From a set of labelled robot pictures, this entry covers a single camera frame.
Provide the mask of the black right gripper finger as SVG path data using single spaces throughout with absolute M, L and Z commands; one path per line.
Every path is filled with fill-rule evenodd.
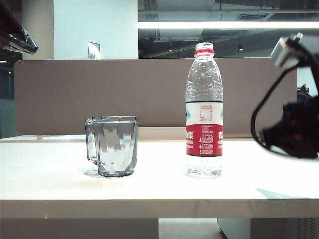
M 276 146 L 282 150 L 286 150 L 284 136 L 287 133 L 287 127 L 281 124 L 276 124 L 272 127 L 263 128 L 261 130 L 261 141 L 267 149 L 271 146 Z

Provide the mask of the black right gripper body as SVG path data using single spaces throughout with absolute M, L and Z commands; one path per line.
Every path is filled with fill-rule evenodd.
M 284 151 L 297 158 L 319 157 L 319 97 L 283 106 Z

